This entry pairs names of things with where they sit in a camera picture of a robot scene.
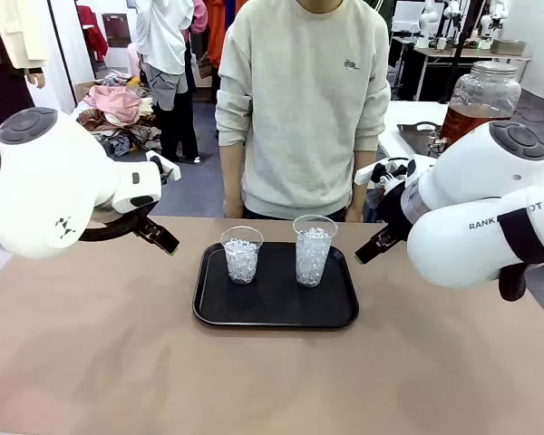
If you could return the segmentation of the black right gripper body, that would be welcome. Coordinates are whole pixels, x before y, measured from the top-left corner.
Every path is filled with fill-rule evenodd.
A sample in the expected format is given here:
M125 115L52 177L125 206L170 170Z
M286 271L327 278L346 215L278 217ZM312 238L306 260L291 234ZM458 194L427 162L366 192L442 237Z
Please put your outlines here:
M408 237L412 223L403 213L401 199L405 191L403 183L385 193L378 205L378 217L385 223L391 237Z

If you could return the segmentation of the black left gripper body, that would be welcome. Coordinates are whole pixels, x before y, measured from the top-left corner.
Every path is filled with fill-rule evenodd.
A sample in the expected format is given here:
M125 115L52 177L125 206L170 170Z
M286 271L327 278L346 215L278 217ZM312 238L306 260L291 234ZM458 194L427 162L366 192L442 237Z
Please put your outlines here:
M133 211L126 215L126 217L128 218L128 224L131 227L141 226L148 219L148 215L152 212L154 208L155 204L148 204L140 208L135 208Z

